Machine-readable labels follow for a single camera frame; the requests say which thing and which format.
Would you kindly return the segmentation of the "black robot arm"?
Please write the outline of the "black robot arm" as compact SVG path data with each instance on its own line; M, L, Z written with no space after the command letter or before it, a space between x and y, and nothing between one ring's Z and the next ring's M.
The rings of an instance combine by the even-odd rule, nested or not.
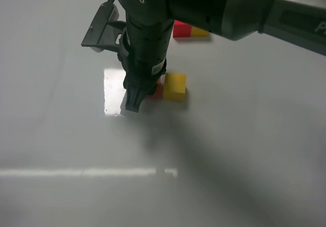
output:
M125 107L137 112L166 69L176 20L229 40L265 33L325 54L325 0L118 0L126 13L119 60Z

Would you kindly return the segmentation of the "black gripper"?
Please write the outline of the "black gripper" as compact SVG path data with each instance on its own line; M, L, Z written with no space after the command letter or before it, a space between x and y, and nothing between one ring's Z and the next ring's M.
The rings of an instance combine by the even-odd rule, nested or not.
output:
M138 112L148 89L156 83L166 68L166 55L174 21L168 19L145 25L134 17L126 19L123 43L126 53L119 55L126 71L125 109Z

